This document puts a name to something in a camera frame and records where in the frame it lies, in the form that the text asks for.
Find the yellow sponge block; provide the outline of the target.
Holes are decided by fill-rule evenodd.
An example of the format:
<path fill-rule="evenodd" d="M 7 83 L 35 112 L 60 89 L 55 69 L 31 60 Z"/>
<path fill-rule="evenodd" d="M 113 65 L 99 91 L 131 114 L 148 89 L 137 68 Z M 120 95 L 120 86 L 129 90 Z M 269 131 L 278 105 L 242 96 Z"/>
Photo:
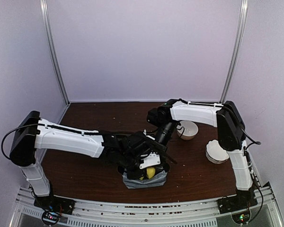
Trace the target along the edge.
<path fill-rule="evenodd" d="M 150 166 L 150 167 L 146 168 L 146 177 L 148 179 L 153 178 L 155 176 L 155 174 L 156 174 L 156 169 L 154 167 Z"/>

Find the grey drawstring pouch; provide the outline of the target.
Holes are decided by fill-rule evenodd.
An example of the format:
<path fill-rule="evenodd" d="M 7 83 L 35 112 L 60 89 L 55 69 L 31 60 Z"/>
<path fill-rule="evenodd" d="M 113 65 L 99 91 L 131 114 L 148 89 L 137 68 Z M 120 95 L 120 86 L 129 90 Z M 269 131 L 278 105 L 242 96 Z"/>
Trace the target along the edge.
<path fill-rule="evenodd" d="M 139 179 L 131 180 L 127 178 L 126 169 L 121 166 L 118 166 L 117 170 L 122 175 L 123 183 L 128 189 L 142 189 L 163 186 L 167 180 L 170 165 L 165 163 L 163 166 L 156 167 L 156 172 L 154 176 L 150 179 L 146 176 Z"/>

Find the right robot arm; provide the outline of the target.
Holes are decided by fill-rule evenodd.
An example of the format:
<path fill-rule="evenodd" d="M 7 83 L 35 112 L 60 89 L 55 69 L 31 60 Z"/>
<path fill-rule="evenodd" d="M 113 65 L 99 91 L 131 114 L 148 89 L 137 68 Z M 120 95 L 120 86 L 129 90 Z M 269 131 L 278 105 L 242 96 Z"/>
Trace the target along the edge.
<path fill-rule="evenodd" d="M 248 154 L 247 140 L 251 137 L 245 131 L 245 124 L 236 105 L 225 103 L 191 102 L 170 99 L 147 113 L 147 121 L 158 128 L 158 133 L 173 131 L 182 121 L 197 122 L 217 129 L 218 143 L 230 156 L 236 179 L 236 189 L 240 191 L 233 198 L 233 205 L 242 209 L 251 202 L 248 192 L 253 186 L 252 164 Z"/>

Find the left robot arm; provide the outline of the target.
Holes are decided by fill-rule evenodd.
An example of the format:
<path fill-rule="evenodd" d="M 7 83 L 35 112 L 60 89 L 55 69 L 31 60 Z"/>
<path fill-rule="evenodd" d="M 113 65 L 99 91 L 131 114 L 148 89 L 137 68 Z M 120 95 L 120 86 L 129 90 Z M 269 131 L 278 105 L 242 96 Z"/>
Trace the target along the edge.
<path fill-rule="evenodd" d="M 150 166 L 161 163 L 160 156 L 166 146 L 145 132 L 89 131 L 59 125 L 40 118 L 38 111 L 31 111 L 21 124 L 7 132 L 1 141 L 13 134 L 11 149 L 4 157 L 22 169 L 36 197 L 48 210 L 59 205 L 53 196 L 52 186 L 35 156 L 38 149 L 54 149 L 105 158 L 139 175 Z"/>

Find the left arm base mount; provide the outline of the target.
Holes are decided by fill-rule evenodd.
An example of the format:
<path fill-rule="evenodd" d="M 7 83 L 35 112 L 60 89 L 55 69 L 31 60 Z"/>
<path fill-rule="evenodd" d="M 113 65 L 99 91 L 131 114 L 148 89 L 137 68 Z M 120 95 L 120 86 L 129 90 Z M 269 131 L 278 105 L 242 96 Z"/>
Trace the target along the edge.
<path fill-rule="evenodd" d="M 37 196 L 32 190 L 35 199 L 34 206 L 43 210 L 52 211 L 58 214 L 71 215 L 75 206 L 75 200 L 54 196 L 53 187 L 50 185 L 50 192 L 47 196 Z"/>

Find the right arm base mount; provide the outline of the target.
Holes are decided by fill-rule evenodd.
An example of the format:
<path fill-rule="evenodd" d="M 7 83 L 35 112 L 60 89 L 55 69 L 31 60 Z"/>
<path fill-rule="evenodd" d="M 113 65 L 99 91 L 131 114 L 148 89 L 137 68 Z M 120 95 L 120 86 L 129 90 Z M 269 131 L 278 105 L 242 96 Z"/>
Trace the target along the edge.
<path fill-rule="evenodd" d="M 257 205 L 257 199 L 254 188 L 251 187 L 248 191 L 236 189 L 235 195 L 218 199 L 217 205 L 221 214 L 244 210 L 255 206 Z"/>

